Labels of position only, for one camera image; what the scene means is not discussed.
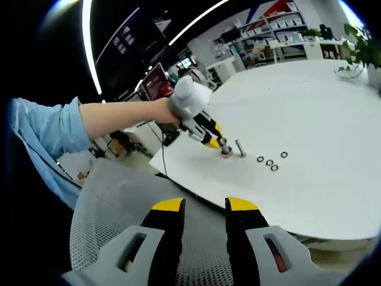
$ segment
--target computer monitor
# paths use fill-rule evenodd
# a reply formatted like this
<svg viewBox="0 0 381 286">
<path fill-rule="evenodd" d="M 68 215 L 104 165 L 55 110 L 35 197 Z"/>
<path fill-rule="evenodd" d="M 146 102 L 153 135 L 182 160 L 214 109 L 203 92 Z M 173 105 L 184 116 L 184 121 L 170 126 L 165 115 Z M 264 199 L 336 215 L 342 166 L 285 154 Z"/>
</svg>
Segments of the computer monitor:
<svg viewBox="0 0 381 286">
<path fill-rule="evenodd" d="M 161 63 L 158 63 L 144 78 L 142 87 L 150 101 L 167 97 L 173 93 Z"/>
</svg>

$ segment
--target office desk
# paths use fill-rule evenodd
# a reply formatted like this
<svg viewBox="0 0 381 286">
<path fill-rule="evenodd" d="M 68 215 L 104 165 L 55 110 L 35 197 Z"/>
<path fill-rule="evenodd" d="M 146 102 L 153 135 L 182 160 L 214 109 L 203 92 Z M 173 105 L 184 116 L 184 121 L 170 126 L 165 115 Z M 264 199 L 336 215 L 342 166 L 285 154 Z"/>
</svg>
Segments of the office desk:
<svg viewBox="0 0 381 286">
<path fill-rule="evenodd" d="M 381 100 L 335 78 L 341 60 L 305 60 L 243 71 L 218 89 L 208 111 L 235 156 L 226 160 L 183 133 L 165 148 L 168 177 L 224 207 L 257 204 L 271 225 L 324 240 L 375 237 L 381 223 Z M 247 153 L 240 158 L 234 140 Z M 280 157 L 282 151 L 288 158 Z M 272 159 L 272 172 L 257 157 Z M 151 165 L 164 173 L 161 151 Z"/>
<path fill-rule="evenodd" d="M 320 40 L 316 42 L 298 42 L 298 43 L 280 43 L 278 41 L 269 41 L 270 49 L 273 50 L 274 55 L 274 61 L 275 63 L 278 62 L 277 60 L 277 53 L 276 49 L 278 48 L 286 48 L 288 46 L 303 46 L 305 49 L 305 53 L 307 55 L 307 58 L 309 60 L 322 60 L 323 52 L 321 51 L 320 45 L 334 45 L 336 47 L 336 51 L 338 51 L 338 46 L 343 45 L 343 43 L 346 41 L 346 39 L 336 41 L 336 40 Z"/>
</svg>

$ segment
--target black cable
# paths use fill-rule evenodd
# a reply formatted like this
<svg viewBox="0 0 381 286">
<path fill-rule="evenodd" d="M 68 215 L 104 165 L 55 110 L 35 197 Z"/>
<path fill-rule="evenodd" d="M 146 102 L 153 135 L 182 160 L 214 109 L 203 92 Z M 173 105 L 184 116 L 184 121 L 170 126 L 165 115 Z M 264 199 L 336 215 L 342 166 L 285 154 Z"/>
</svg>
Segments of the black cable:
<svg viewBox="0 0 381 286">
<path fill-rule="evenodd" d="M 165 175 L 166 175 L 166 177 L 168 177 L 167 166 L 165 165 L 165 158 L 164 158 L 164 132 L 163 131 L 161 131 L 161 155 L 163 157 L 163 165 L 164 165 Z"/>
</svg>

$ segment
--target metal bolt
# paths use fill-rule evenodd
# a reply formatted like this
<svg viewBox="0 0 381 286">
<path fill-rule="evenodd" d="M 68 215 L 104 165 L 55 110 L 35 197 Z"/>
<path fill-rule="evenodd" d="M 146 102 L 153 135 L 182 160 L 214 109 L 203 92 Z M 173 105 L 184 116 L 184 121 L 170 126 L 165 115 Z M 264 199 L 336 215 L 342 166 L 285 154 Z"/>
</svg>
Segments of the metal bolt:
<svg viewBox="0 0 381 286">
<path fill-rule="evenodd" d="M 237 144 L 239 151 L 241 152 L 241 158 L 245 158 L 246 152 L 243 150 L 242 144 L 241 144 L 241 142 L 238 141 L 238 139 L 236 140 L 236 144 Z"/>
</svg>

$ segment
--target white cabinet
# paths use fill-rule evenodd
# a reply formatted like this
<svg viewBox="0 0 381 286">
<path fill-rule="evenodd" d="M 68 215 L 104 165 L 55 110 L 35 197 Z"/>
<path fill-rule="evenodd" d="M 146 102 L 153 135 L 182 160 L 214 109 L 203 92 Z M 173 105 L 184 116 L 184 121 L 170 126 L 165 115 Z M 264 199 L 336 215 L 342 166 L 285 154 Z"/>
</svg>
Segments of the white cabinet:
<svg viewBox="0 0 381 286">
<path fill-rule="evenodd" d="M 304 50 L 309 60 L 322 60 L 324 58 L 318 42 L 304 43 Z"/>
</svg>

